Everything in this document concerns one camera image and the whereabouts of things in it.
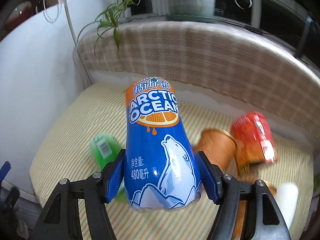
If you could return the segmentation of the blue Arctic Ocean cup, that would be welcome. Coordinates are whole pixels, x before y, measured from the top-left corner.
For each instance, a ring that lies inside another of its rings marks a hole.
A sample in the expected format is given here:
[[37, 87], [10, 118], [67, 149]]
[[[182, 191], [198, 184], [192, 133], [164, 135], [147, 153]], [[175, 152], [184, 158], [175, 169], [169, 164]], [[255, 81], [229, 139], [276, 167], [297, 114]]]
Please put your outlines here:
[[124, 184], [138, 212], [183, 209], [201, 198], [202, 181], [185, 132], [174, 87], [145, 77], [125, 94]]

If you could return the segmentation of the right orange paper cup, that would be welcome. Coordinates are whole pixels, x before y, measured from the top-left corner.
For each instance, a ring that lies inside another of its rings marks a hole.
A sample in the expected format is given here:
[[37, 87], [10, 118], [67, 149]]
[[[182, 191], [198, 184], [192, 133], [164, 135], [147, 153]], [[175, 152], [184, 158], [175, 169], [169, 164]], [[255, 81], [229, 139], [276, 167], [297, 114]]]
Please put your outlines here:
[[[254, 184], [256, 180], [259, 178], [245, 178], [242, 181], [250, 184]], [[272, 196], [276, 196], [277, 189], [274, 185], [272, 185], [269, 181], [263, 180], [263, 182], [267, 185], [270, 190]], [[244, 226], [246, 225], [246, 220], [250, 217], [248, 212], [253, 204], [249, 203], [249, 200], [241, 200], [239, 203], [239, 210], [236, 217], [235, 228], [233, 231], [232, 239], [241, 239], [242, 233], [244, 231]]]

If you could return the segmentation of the orange paper cup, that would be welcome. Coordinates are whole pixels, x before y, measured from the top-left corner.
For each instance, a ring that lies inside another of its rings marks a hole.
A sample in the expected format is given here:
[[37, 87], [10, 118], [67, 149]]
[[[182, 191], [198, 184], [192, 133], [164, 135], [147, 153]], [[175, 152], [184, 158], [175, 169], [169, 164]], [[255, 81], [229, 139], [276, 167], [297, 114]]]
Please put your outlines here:
[[204, 129], [193, 150], [195, 154], [203, 151], [212, 164], [225, 172], [237, 148], [236, 141], [229, 132], [223, 129]]
[[[256, 180], [259, 178], [245, 178], [242, 181], [250, 184], [254, 184]], [[274, 185], [272, 185], [269, 181], [263, 180], [263, 182], [267, 185], [270, 190], [272, 196], [276, 196], [277, 189]], [[248, 212], [253, 204], [249, 203], [249, 200], [241, 200], [239, 203], [239, 210], [236, 217], [235, 228], [233, 231], [232, 239], [241, 239], [242, 233], [244, 231], [244, 226], [246, 225], [246, 220], [250, 217]]]

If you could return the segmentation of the white paper cup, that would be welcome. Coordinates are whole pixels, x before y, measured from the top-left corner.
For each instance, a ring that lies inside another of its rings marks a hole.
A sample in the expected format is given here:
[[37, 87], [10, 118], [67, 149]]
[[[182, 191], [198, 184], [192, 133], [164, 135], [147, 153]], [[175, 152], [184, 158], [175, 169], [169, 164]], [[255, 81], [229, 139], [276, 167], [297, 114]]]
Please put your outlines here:
[[283, 219], [290, 229], [298, 202], [299, 189], [294, 183], [283, 183], [276, 189], [275, 200], [280, 208]]

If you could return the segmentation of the red noodle cup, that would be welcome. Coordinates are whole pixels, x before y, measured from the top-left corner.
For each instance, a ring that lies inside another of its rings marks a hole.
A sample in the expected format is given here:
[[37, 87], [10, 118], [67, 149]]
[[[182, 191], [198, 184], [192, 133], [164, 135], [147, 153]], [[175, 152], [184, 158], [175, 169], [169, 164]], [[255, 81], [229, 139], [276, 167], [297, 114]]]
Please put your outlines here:
[[238, 174], [253, 173], [279, 160], [270, 126], [262, 113], [249, 112], [235, 119], [231, 134], [238, 145], [235, 154]]

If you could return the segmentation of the green tea bottle cup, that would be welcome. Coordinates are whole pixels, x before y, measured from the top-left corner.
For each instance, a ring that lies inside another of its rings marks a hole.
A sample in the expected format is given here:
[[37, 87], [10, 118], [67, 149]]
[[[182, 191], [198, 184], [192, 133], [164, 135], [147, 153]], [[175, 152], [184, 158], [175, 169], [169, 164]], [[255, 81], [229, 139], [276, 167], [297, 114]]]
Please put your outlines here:
[[124, 157], [112, 168], [112, 163], [122, 151], [117, 139], [107, 133], [98, 133], [89, 142], [91, 157], [97, 163], [104, 178], [105, 199], [110, 203], [116, 196], [124, 191]]

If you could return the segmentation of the left orange paper cup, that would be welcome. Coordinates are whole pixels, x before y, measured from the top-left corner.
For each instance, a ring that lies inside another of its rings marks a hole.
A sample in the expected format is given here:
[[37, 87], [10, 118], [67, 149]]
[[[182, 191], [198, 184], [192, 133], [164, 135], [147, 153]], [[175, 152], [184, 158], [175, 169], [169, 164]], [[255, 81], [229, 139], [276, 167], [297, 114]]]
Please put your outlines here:
[[225, 172], [237, 148], [236, 141], [229, 132], [223, 129], [204, 129], [193, 150], [195, 154], [203, 151], [212, 164]]

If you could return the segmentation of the plaid brown blanket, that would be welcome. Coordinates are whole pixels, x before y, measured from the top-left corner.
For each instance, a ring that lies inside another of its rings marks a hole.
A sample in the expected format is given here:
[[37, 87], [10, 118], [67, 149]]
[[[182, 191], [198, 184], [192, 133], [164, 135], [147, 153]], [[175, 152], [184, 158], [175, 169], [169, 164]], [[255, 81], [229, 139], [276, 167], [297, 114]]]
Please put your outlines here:
[[304, 111], [319, 110], [319, 75], [284, 46], [225, 24], [153, 21], [88, 31], [78, 52], [89, 69], [146, 73], [193, 83], [228, 95], [258, 92], [263, 106], [282, 102]]

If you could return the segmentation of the black power strip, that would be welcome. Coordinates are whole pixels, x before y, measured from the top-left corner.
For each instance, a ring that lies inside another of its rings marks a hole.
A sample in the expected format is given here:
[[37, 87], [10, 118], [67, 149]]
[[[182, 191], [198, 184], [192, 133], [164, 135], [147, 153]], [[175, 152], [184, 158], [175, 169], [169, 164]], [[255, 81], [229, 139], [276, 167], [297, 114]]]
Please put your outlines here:
[[246, 25], [246, 26], [244, 26], [244, 28], [252, 33], [255, 33], [255, 34], [263, 35], [263, 33], [264, 33], [261, 29], [252, 27], [250, 25]]

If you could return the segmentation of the spider plant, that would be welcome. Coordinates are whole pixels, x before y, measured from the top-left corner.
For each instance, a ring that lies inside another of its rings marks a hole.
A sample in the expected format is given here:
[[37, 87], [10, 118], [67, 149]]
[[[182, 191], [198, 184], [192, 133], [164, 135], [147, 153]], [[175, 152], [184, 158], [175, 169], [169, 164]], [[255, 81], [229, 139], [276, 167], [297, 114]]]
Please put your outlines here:
[[[80, 41], [80, 35], [82, 32], [89, 27], [90, 25], [97, 24], [96, 32], [97, 39], [95, 41], [95, 46], [97, 45], [100, 39], [103, 39], [104, 33], [109, 30], [113, 30], [113, 39], [116, 45], [116, 48], [119, 50], [120, 46], [120, 36], [119, 36], [119, 20], [121, 15], [128, 9], [131, 5], [138, 5], [134, 0], [114, 0], [112, 4], [110, 4], [105, 10], [103, 10], [92, 22], [86, 24], [79, 32], [77, 37], [77, 42]], [[200, 0], [197, 0], [199, 6], [202, 5]]]

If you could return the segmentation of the black tripod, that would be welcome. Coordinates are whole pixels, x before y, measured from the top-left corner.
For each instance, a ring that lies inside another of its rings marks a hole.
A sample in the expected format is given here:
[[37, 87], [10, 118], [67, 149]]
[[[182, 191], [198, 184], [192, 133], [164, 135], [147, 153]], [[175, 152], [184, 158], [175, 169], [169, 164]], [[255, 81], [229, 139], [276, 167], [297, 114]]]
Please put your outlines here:
[[301, 36], [300, 41], [298, 43], [297, 49], [295, 51], [295, 58], [297, 58], [297, 59], [300, 58], [302, 55], [302, 50], [303, 50], [304, 44], [306, 42], [306, 39], [308, 37], [310, 26], [311, 26], [312, 22], [313, 22], [313, 19], [309, 15], [306, 19], [302, 36]]

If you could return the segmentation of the grey-green flower pot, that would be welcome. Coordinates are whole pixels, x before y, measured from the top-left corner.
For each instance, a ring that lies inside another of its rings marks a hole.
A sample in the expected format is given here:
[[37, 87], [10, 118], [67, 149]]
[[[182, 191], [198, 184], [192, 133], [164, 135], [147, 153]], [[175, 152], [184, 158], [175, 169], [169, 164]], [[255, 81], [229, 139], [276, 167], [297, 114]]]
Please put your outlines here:
[[216, 0], [167, 0], [168, 21], [213, 23]]

